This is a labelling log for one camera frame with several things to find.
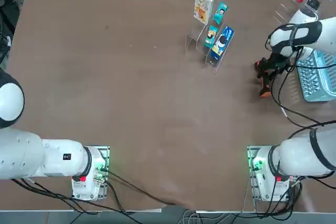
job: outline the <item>teal snack box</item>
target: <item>teal snack box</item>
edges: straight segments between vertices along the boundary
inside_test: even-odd
[[[217,32],[218,32],[218,28],[216,28],[214,26],[209,27],[209,31],[208,31],[208,34],[206,36],[205,42],[204,42],[204,45],[206,47],[212,48],[212,46],[214,45],[214,42],[215,42],[215,37],[216,37]]]
[[[223,15],[224,13],[228,10],[229,6],[227,4],[225,4],[224,2],[221,2],[219,4],[219,7],[214,15],[213,20],[217,22],[217,24],[219,25],[222,21]]]

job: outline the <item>white robot head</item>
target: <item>white robot head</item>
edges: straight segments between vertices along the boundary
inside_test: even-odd
[[[20,84],[0,69],[0,129],[16,123],[24,107],[25,96]]]

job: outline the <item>product package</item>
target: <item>product package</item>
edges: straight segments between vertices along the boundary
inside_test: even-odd
[[[224,51],[226,50],[227,46],[229,45],[234,30],[232,30],[230,27],[226,26],[221,35],[219,36],[218,40],[216,41],[216,44],[212,47],[211,50],[211,57],[215,60],[220,60],[222,57]]]
[[[195,0],[194,17],[207,25],[212,14],[213,4],[214,0]]]
[[[213,18],[213,20],[216,21],[218,25],[222,22],[223,15],[227,11],[228,8],[229,6],[225,4],[224,2],[221,2],[219,4],[219,7]]]
[[[217,27],[214,27],[214,26],[209,27],[208,35],[206,36],[206,39],[205,39],[205,42],[204,42],[204,45],[206,47],[210,47],[210,48],[213,47],[217,32],[218,32]]]

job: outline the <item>brown table surface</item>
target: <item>brown table surface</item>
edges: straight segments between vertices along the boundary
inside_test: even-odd
[[[26,98],[16,127],[109,145],[117,174],[186,208],[241,210],[247,145],[279,144],[297,128],[259,98],[253,69],[269,56],[264,42],[281,0],[223,1],[236,34],[214,75],[195,50],[185,53],[194,0],[25,0],[8,66]],[[303,102],[296,74],[283,92],[285,105],[318,120],[335,114],[335,103]],[[38,181],[71,195],[68,177]],[[114,184],[126,209],[162,206]],[[335,211],[332,190],[303,185],[297,211]],[[0,192],[0,209],[68,209],[10,181]],[[253,210],[248,192],[245,210]],[[112,193],[102,204],[115,207]]]

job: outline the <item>robotic base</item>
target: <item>robotic base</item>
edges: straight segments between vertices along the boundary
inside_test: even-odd
[[[253,146],[247,147],[248,166],[250,170],[250,182],[252,187],[252,196],[254,207],[256,201],[271,201],[272,191],[275,179],[277,180],[272,201],[279,201],[280,197],[289,187],[289,179],[281,181],[281,177],[275,177],[268,162],[268,152],[271,146]]]
[[[72,196],[82,200],[102,200],[106,199],[108,172],[102,172],[97,167],[105,168],[108,170],[110,162],[110,147],[109,146],[87,146],[93,151],[98,150],[94,155],[92,153],[92,166],[86,181],[75,182],[72,180]]]

